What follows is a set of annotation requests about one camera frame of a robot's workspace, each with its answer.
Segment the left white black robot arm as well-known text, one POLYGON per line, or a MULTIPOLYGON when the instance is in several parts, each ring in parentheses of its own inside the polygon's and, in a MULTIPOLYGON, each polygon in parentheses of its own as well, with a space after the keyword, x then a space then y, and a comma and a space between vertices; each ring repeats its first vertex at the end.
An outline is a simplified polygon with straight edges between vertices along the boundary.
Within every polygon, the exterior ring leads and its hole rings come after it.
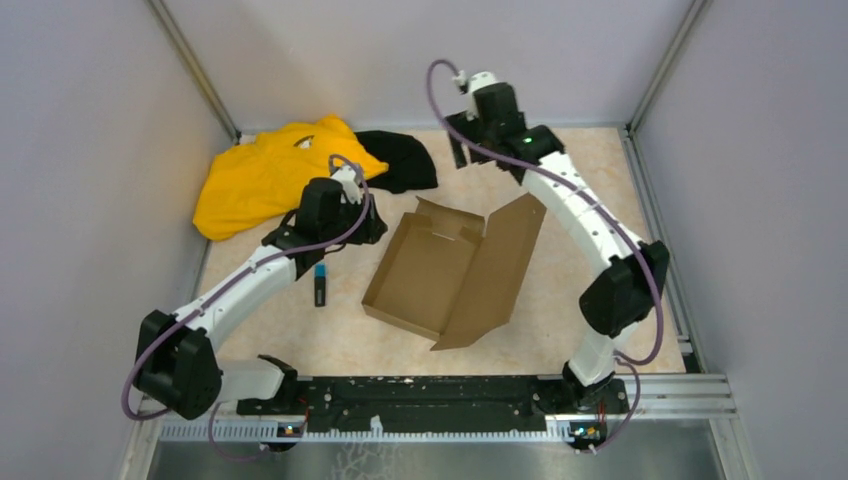
POLYGON ((220 360, 219 349, 262 304, 323 261, 328 248, 373 245, 386 230, 365 181, 346 171, 311 180, 296 211, 233 273, 174 312, 154 310, 142 320, 122 395, 137 389, 187 420, 232 401, 292 411, 300 399, 290 380, 295 370, 267 355, 220 360))

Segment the brown cardboard box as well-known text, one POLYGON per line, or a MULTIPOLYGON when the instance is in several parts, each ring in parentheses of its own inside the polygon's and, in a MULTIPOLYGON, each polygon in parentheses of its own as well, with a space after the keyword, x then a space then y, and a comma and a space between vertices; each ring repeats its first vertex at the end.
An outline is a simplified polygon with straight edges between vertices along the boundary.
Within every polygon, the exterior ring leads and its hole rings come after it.
POLYGON ((420 198, 365 291, 365 313, 435 351, 474 344, 510 321, 545 214, 530 194, 486 217, 420 198))

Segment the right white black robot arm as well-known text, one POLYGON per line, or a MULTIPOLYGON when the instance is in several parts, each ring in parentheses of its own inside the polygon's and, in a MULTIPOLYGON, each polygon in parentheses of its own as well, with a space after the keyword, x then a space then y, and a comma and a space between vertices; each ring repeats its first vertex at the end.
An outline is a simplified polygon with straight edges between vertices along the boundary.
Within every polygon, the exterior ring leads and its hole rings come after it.
POLYGON ((610 384, 621 348, 659 304, 669 251, 644 242, 605 208, 559 137, 527 125, 510 84, 489 72, 455 82, 468 101, 444 119, 457 167, 495 161, 557 218, 589 262, 594 279, 579 298, 588 330, 563 368, 565 403, 588 412, 610 384))

